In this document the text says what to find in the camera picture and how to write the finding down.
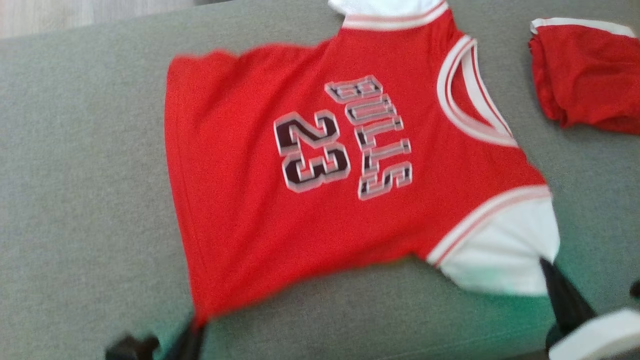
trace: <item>armhole trim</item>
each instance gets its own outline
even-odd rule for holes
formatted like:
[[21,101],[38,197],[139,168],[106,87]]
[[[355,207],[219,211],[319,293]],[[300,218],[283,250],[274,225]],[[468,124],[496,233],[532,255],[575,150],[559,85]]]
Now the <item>armhole trim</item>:
[[534,185],[514,188],[488,199],[451,229],[429,253],[426,261],[438,268],[449,254],[472,239],[475,231],[482,229],[500,211],[530,200],[550,198],[547,185]]
[[439,1],[432,8],[419,15],[411,16],[372,16],[372,15],[347,15],[342,23],[343,28],[362,29],[375,31],[392,31],[417,28],[429,24],[439,18],[449,5],[445,0]]
[[[453,76],[460,66],[472,104],[491,126],[462,111],[453,99],[451,85]],[[442,110],[460,131],[482,142],[518,147],[509,126],[493,103],[480,77],[475,39],[465,35],[449,51],[438,75],[437,92]]]

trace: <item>stripe trim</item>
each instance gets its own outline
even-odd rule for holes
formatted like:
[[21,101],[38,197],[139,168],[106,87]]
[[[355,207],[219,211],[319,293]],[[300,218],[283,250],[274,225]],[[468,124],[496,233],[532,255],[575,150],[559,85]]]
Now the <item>stripe trim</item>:
[[615,35],[624,35],[626,37],[635,38],[633,30],[624,26],[615,24],[613,22],[597,21],[597,20],[585,20],[585,19],[571,19],[569,17],[552,17],[551,19],[536,19],[531,22],[531,32],[538,34],[538,28],[542,26],[556,26],[556,25],[580,25],[587,28],[600,29],[608,31]]
[[513,137],[511,130],[507,125],[504,118],[500,114],[500,111],[495,107],[495,104],[491,100],[489,93],[484,87],[484,83],[480,78],[478,71],[477,61],[478,48],[473,46],[471,51],[468,51],[462,57],[462,75],[465,78],[465,84],[467,86],[467,92],[471,98],[471,102],[474,107],[485,118],[494,129],[500,134]]
[[[436,86],[438,101],[443,112],[460,131],[477,140],[495,145],[517,147],[511,130],[495,107],[480,77],[477,66],[476,40],[462,36],[449,51],[442,64]],[[462,64],[463,77],[472,104],[492,126],[483,124],[460,109],[453,99],[453,76]]]
[[457,247],[471,238],[475,231],[481,229],[496,213],[525,201],[547,197],[551,197],[547,185],[521,186],[492,197],[451,229],[429,253],[427,262],[439,267]]
[[347,15],[342,23],[343,28],[366,30],[400,30],[417,28],[433,22],[449,9],[442,0],[426,13],[402,17],[380,17],[370,15]]

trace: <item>white sleeve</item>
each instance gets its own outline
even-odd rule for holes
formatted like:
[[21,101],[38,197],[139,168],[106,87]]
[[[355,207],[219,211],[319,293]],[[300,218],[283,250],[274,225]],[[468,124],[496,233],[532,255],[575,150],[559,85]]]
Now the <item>white sleeve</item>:
[[545,296],[540,258],[553,263],[560,247],[551,197],[515,204],[471,229],[478,216],[477,210],[451,231],[466,236],[444,260],[436,263],[440,250],[435,249],[428,262],[466,290]]
[[329,0],[329,6],[343,15],[404,17],[422,15],[443,0]]

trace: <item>red jersey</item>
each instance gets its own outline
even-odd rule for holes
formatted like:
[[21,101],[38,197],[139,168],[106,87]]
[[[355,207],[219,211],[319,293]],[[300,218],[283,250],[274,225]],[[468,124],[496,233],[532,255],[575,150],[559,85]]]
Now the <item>red jersey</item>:
[[179,56],[166,149],[196,317],[410,254],[458,285],[546,293],[549,190],[444,1],[332,1],[315,47]]

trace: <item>white object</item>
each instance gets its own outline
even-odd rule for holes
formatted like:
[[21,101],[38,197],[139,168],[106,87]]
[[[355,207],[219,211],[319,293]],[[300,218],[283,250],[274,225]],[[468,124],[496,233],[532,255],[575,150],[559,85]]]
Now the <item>white object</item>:
[[555,344],[549,360],[599,360],[640,347],[640,312],[622,309],[591,319]]
[[422,15],[444,3],[442,0],[329,0],[329,6],[343,15],[402,17]]

